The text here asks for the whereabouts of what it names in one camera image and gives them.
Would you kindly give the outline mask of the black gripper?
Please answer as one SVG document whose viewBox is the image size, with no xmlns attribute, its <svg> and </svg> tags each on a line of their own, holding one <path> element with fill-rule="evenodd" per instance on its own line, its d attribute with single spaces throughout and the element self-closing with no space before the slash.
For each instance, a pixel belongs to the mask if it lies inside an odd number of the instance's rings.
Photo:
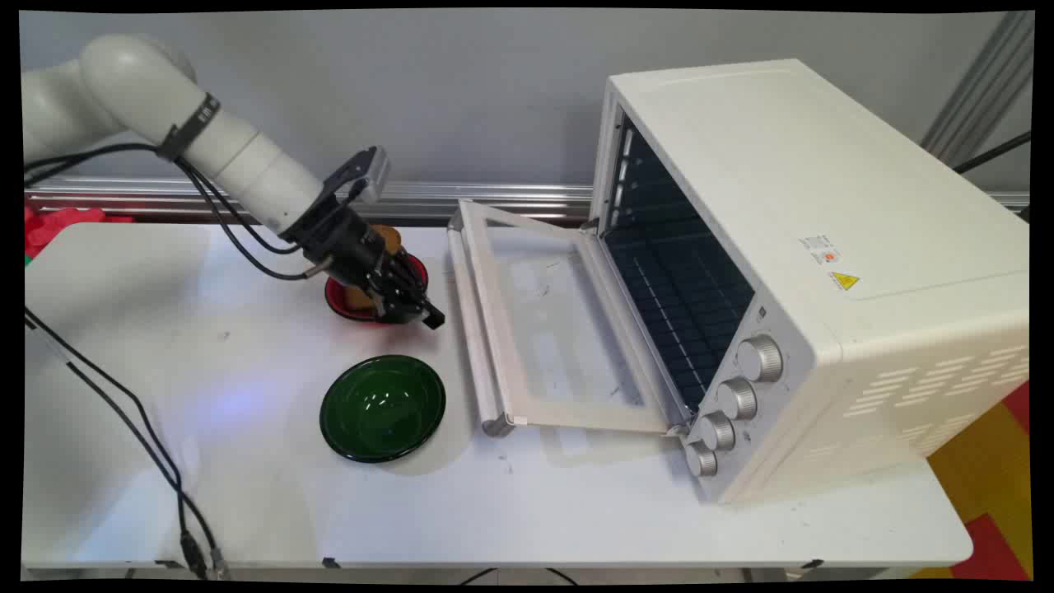
<svg viewBox="0 0 1054 593">
<path fill-rule="evenodd" d="M 347 205 L 324 203 L 287 228 L 286 239 L 324 265 L 327 304 L 341 318 L 384 324 L 421 320 L 436 330 L 445 314 L 429 299 L 430 277 L 403 248 L 398 230 L 371 225 Z"/>
</svg>

